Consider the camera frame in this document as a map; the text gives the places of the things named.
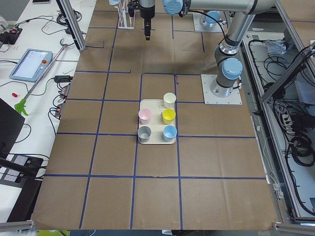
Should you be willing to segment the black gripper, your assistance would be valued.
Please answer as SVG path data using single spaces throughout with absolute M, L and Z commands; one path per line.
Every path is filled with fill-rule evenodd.
M 151 20 L 155 16 L 155 7 L 139 7 L 140 10 L 140 15 L 144 19 L 144 34 L 145 34 L 145 39 L 147 41 L 150 40 L 151 36 Z

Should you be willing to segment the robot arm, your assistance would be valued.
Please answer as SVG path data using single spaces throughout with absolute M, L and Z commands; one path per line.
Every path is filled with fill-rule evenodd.
M 164 11 L 181 17 L 194 10 L 235 11 L 228 32 L 215 50 L 218 75 L 210 85 L 213 95 L 225 98 L 230 96 L 235 81 L 240 77 L 243 66 L 234 56 L 256 14 L 275 5 L 274 0 L 163 0 Z
M 214 27 L 221 20 L 221 12 L 220 11 L 208 11 L 206 12 L 206 16 L 201 20 L 201 23 L 207 27 Z

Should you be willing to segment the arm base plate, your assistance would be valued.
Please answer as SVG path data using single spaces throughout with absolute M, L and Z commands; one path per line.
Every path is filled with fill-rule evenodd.
M 220 11 L 208 11 L 206 14 L 217 20 L 222 26 Z M 213 19 L 200 13 L 193 13 L 193 23 L 196 32 L 221 32 L 220 26 Z
M 237 82 L 231 88 L 217 84 L 217 75 L 201 74 L 204 104 L 206 105 L 242 105 Z

